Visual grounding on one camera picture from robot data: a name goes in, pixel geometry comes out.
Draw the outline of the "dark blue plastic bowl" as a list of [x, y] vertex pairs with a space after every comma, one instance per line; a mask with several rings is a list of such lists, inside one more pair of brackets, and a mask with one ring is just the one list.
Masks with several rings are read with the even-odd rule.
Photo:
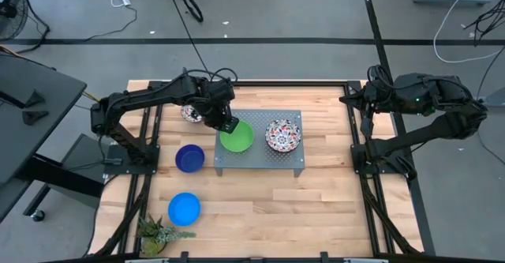
[[199, 171], [204, 161], [204, 150], [198, 145], [185, 145], [177, 151], [175, 156], [176, 167], [185, 173]]

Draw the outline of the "black triangular bracket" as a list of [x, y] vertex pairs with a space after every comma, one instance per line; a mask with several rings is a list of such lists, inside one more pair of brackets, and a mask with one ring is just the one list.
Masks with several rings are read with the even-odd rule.
[[31, 106], [36, 105], [38, 103], [44, 103], [44, 102], [45, 102], [45, 99], [43, 98], [43, 96], [39, 92], [34, 90], [32, 92], [32, 94], [29, 96], [28, 100], [24, 104], [25, 104], [25, 107], [28, 108], [28, 107], [31, 107]]
[[23, 111], [22, 119], [23, 123], [28, 126], [34, 125], [41, 118], [44, 118], [49, 114], [48, 111]]

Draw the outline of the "floral patterned navy bowl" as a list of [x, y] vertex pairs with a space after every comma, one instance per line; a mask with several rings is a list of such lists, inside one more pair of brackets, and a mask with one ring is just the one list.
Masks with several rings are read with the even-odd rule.
[[301, 128], [288, 119], [275, 120], [265, 130], [265, 141], [276, 152], [292, 152], [301, 143], [301, 138]]
[[201, 122], [202, 117], [192, 105], [185, 105], [181, 107], [181, 116], [187, 122]]

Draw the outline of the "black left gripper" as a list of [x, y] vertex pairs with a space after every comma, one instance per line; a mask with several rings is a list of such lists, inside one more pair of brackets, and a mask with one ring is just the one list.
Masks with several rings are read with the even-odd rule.
[[230, 101], [234, 98], [232, 89], [212, 92], [208, 110], [204, 114], [204, 124], [219, 131], [233, 133], [239, 123], [239, 119], [231, 114]]

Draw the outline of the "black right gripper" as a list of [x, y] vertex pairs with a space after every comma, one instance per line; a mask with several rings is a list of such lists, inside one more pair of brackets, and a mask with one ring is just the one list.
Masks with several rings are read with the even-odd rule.
[[374, 127], [373, 115], [394, 112], [393, 97], [394, 91], [391, 88], [385, 88], [379, 82], [368, 81], [362, 90], [342, 96], [339, 101], [360, 108], [362, 117], [360, 131], [366, 137], [371, 137]]

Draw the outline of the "light blue plastic bowl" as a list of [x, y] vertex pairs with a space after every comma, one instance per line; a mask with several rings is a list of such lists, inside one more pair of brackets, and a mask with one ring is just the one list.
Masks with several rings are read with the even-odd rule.
[[192, 225], [200, 216], [200, 200], [193, 193], [179, 193], [171, 199], [167, 214], [176, 226]]

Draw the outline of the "grey perforated metal shelf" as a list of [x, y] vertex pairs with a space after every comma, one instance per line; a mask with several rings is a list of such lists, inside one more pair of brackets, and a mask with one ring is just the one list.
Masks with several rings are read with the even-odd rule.
[[296, 124], [302, 133], [301, 111], [233, 109], [232, 115], [252, 127], [254, 140], [244, 152], [231, 152], [221, 144], [219, 132], [217, 132], [214, 167], [218, 176], [222, 176], [223, 170], [226, 168], [292, 170], [295, 178], [300, 176], [305, 169], [303, 141], [300, 141], [300, 144], [292, 152], [277, 152], [268, 146], [265, 133], [270, 123], [280, 119], [286, 119]]

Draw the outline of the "black desk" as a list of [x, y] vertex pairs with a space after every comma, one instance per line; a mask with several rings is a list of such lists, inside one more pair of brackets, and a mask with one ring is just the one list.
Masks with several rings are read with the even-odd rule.
[[0, 55], [0, 223], [35, 180], [101, 195], [101, 182], [37, 153], [85, 89], [50, 67]]

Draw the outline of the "green plastic bowl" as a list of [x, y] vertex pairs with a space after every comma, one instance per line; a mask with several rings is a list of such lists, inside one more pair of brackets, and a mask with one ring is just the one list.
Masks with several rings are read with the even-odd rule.
[[231, 152], [244, 152], [254, 142], [254, 130], [247, 123], [240, 121], [232, 133], [220, 132], [221, 145]]

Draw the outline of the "black floor fan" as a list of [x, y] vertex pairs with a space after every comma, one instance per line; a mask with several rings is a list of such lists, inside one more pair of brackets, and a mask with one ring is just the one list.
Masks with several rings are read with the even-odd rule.
[[0, 41], [18, 36], [27, 19], [27, 0], [0, 0]]

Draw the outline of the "small potted succulent plant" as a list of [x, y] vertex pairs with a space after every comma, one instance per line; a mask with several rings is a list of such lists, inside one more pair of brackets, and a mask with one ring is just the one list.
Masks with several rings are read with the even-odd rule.
[[164, 227], [162, 217], [154, 220], [150, 214], [140, 218], [137, 226], [137, 238], [140, 238], [140, 252], [147, 257], [160, 254], [169, 242], [179, 239], [195, 238], [194, 232], [178, 231], [175, 227]]

